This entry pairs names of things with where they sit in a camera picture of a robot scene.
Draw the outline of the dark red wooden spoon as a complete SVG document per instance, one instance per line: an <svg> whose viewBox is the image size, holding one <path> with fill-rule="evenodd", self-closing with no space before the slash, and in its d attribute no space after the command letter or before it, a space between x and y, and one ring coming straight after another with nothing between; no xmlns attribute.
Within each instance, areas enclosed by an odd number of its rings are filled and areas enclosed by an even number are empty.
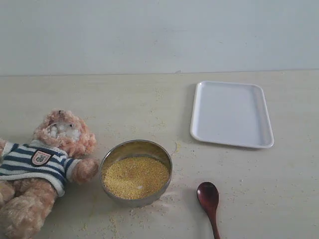
<svg viewBox="0 0 319 239"><path fill-rule="evenodd" d="M216 186L211 182L202 182L197 188L197 199L206 212L213 230L214 239L220 239L216 213L219 204L219 192Z"/></svg>

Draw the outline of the teddy bear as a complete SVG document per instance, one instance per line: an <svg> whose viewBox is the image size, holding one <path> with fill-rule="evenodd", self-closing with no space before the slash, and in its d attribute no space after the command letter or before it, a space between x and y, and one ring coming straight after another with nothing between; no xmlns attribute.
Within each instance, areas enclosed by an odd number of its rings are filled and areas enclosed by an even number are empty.
<svg viewBox="0 0 319 239"><path fill-rule="evenodd" d="M69 182L89 182L99 169L90 158L94 133L70 111L53 110L26 144L0 141L0 231L30 239L44 225Z"/></svg>

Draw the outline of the steel bowl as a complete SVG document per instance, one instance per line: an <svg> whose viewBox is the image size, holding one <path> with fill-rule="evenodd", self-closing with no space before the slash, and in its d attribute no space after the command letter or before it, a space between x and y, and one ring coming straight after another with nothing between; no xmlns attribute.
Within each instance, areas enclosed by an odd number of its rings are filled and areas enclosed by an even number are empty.
<svg viewBox="0 0 319 239"><path fill-rule="evenodd" d="M104 192L125 207L144 207L158 200L172 178L170 154L142 139L123 142L103 158L99 178Z"/></svg>

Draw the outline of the yellow millet grains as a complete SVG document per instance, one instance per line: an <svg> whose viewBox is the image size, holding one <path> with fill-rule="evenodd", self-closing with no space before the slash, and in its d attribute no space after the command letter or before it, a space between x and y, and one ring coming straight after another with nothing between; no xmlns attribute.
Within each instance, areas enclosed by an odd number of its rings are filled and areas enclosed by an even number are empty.
<svg viewBox="0 0 319 239"><path fill-rule="evenodd" d="M150 157L129 157L102 169L102 181L109 192L127 200L148 197L168 181L169 170Z"/></svg>

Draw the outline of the white plastic tray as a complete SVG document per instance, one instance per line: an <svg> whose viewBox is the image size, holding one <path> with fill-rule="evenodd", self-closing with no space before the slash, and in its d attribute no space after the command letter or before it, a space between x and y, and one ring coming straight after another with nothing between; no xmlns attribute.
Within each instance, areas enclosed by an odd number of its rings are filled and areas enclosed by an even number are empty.
<svg viewBox="0 0 319 239"><path fill-rule="evenodd" d="M197 83L190 134L200 142L271 148L274 136L263 89L254 84Z"/></svg>

